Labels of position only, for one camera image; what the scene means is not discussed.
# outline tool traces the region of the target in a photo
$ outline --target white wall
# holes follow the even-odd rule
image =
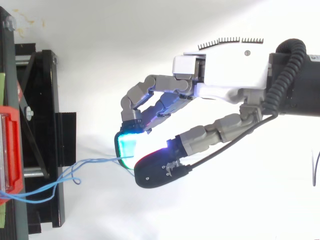
[[[264,37],[272,52],[283,40],[300,38],[309,54],[320,54],[316,0],[0,3],[17,19],[17,43],[37,43],[59,56],[60,110],[77,112],[78,160],[114,155],[122,96],[149,74],[169,75],[174,56],[199,43]],[[237,106],[197,99],[152,134],[170,139],[236,112]],[[30,239],[319,239],[320,186],[312,187],[311,167],[311,149],[320,150],[318,126],[318,118],[279,117],[156,189],[139,188],[116,164],[88,165],[78,173],[82,185],[64,185],[63,227],[43,224],[43,233]]]

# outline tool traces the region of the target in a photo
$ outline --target screw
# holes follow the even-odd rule
[[[54,65],[57,65],[57,64],[58,64],[58,58],[57,58],[56,55],[54,55],[54,56],[52,57],[52,62],[53,62]]]
[[[7,16],[3,22],[3,26],[10,32],[13,32],[17,29],[17,21],[13,16]]]
[[[29,106],[27,106],[27,107],[25,108],[25,118],[26,118],[28,121],[30,121],[31,118],[33,117],[33,115],[34,115],[34,111],[32,111],[31,108],[30,108]]]

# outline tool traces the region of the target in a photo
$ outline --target red clamp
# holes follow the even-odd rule
[[[24,188],[19,110],[0,106],[0,190],[18,194]],[[0,205],[8,199],[0,199]]]

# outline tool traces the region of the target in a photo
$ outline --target robotic hand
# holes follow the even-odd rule
[[[263,43],[261,38],[225,37],[201,44],[199,51],[174,58],[173,76],[150,75],[127,92],[121,100],[122,127],[115,136],[117,157],[123,158],[134,154],[134,136],[150,133],[197,97],[243,103],[239,113],[196,126],[139,160],[134,175],[140,187],[159,187],[187,175],[279,113],[320,115],[320,56],[307,55],[298,39],[283,42],[271,54]],[[154,92],[163,95],[141,112],[138,108]],[[192,165],[180,162],[220,142],[229,143]],[[127,167],[124,159],[119,162]]]

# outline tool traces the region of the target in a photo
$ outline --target black cable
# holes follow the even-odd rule
[[[252,133],[258,127],[277,118],[280,102],[283,96],[287,93],[289,86],[293,83],[298,72],[301,70],[302,65],[307,56],[307,50],[306,50],[306,45],[304,44],[303,41],[299,39],[288,39],[277,47],[276,52],[290,54],[290,57],[286,66],[284,67],[282,72],[279,74],[275,82],[272,84],[271,88],[268,90],[265,96],[264,103],[262,104],[262,107],[263,107],[262,114],[271,115],[271,116],[258,122],[256,125],[250,127],[248,130],[243,132],[241,135],[236,137],[234,140],[232,140],[231,142],[229,142],[227,145],[223,146],[219,150],[206,156],[200,161],[190,165],[189,166],[190,170],[216,157],[223,151],[227,150],[228,148],[230,148],[231,146],[239,142],[246,135]]]
[[[318,168],[318,162],[319,162],[319,158],[320,158],[320,152],[318,154],[318,157],[316,159],[316,163],[315,163],[315,168],[314,168],[314,173],[313,173],[313,186],[316,186],[316,182],[317,182],[317,168]]]
[[[194,169],[194,168],[198,167],[199,165],[204,164],[205,162],[209,161],[210,159],[216,157],[217,155],[219,155],[223,151],[227,150],[228,148],[230,148],[231,146],[233,146],[234,144],[239,142],[245,136],[247,136],[248,134],[252,133],[255,129],[257,129],[258,127],[262,126],[263,124],[266,124],[266,123],[270,122],[271,120],[275,119],[276,117],[277,117],[276,115],[272,115],[272,116],[270,116],[270,117],[258,122],[256,125],[253,125],[248,130],[244,131],[242,134],[237,136],[234,140],[232,140],[228,144],[224,145],[223,147],[221,147],[217,151],[211,153],[210,155],[206,156],[205,158],[201,159],[200,161],[197,161],[196,163],[190,165],[190,168]]]
[[[263,115],[278,115],[280,102],[294,82],[307,56],[306,45],[299,39],[284,41],[276,48],[276,53],[290,54],[290,57],[265,95],[264,103],[262,104]]]

